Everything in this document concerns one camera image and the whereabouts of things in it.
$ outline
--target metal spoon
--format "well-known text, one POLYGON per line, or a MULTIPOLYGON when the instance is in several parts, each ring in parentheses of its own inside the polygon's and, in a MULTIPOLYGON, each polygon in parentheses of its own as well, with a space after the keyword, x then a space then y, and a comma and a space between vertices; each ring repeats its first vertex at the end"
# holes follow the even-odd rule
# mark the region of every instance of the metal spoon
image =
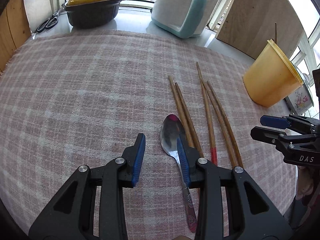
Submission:
POLYGON ((193 202, 191 199, 189 189, 183 181, 180 160, 179 160, 178 151, 177 151, 177 139, 181 133, 185 134, 185 131, 179 118, 174 114, 169 114, 166 117, 166 119, 164 119, 161 126, 161 131, 160 131, 161 146, 168 155, 175 158, 178 164, 178 167, 181 173, 182 184, 183 184, 182 192, 184 197, 184 206, 185 206, 186 215, 187 215, 188 228, 190 229, 191 232, 195 232, 197 228, 196 213, 195 213, 195 209, 193 208, 193 202))

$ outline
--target screw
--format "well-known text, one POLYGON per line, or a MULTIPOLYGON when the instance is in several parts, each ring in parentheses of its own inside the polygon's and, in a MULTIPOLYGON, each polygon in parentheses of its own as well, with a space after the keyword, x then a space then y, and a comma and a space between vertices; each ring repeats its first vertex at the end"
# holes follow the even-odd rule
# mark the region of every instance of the screw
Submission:
POLYGON ((85 171, 87 171, 87 169, 88 169, 88 166, 87 166, 87 165, 81 165, 81 166, 79 167, 79 171, 80 171, 80 172, 85 172, 85 171))
POLYGON ((208 160, 207 160, 206 158, 199 158, 199 159, 198 159, 198 162, 199 162, 200 164, 206 164, 206 163, 208 162, 208 160))
POLYGON ((116 164, 122 164, 122 163, 124 163, 124 158, 122 158, 122 157, 116 158, 115 162, 116 162, 116 164))
POLYGON ((235 172, 236 172, 236 173, 242 173, 242 172, 243 172, 243 169, 242 169, 240 166, 236 166, 236 167, 235 167, 235 172))

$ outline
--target yellow plastic container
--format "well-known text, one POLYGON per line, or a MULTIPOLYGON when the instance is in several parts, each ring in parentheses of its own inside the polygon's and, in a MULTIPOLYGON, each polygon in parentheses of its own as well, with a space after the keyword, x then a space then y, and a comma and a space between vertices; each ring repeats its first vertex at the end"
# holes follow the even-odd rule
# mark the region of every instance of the yellow plastic container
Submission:
POLYGON ((303 81, 287 56, 269 40, 259 57, 243 76, 250 98, 270 107, 290 95, 303 81))

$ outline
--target blue gripper pad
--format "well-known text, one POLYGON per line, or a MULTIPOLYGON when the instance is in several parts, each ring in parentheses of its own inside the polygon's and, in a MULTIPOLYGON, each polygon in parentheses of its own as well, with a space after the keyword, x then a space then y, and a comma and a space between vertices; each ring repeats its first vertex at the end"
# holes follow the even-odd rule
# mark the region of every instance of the blue gripper pad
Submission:
POLYGON ((140 171, 141 171, 141 166, 142 166, 142 161, 143 161, 143 156, 144 156, 144 151, 146 149, 146 136, 143 134, 139 147, 138 147, 138 151, 137 151, 137 155, 136 158, 134 160, 134 164, 133 164, 133 175, 132 175, 132 185, 135 187, 137 182, 139 181, 139 176, 140 176, 140 171))
POLYGON ((182 170, 183 181, 187 185, 187 187, 189 187, 191 183, 189 163, 188 163, 187 156, 184 151, 180 137, 178 137, 177 139, 177 150, 178 150, 178 155, 179 155, 179 160, 180 160, 180 165, 182 170))
POLYGON ((260 118, 260 123, 263 126, 278 128, 282 130, 289 128, 291 125, 286 118, 270 115, 263 115, 260 118))

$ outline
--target plaid tablecloth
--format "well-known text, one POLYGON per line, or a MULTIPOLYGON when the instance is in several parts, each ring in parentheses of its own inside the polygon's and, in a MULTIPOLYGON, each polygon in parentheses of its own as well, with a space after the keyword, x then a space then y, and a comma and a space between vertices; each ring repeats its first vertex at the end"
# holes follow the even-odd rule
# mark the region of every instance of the plaid tablecloth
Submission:
MULTIPOLYGON (((178 40, 121 31, 81 31, 25 43, 0 79, 0 198, 27 233, 75 169, 120 156, 146 135, 140 181, 124 190, 129 239, 193 237, 184 212, 180 173, 160 145, 160 127, 177 114, 168 75, 179 83, 210 158, 196 61, 210 80, 234 131, 246 171, 283 213, 294 196, 295 168, 275 147, 253 141, 263 114, 282 116, 249 98, 248 68, 178 40)), ((214 112, 218 163, 230 168, 214 112)), ((198 196, 191 191, 198 206, 198 196)))

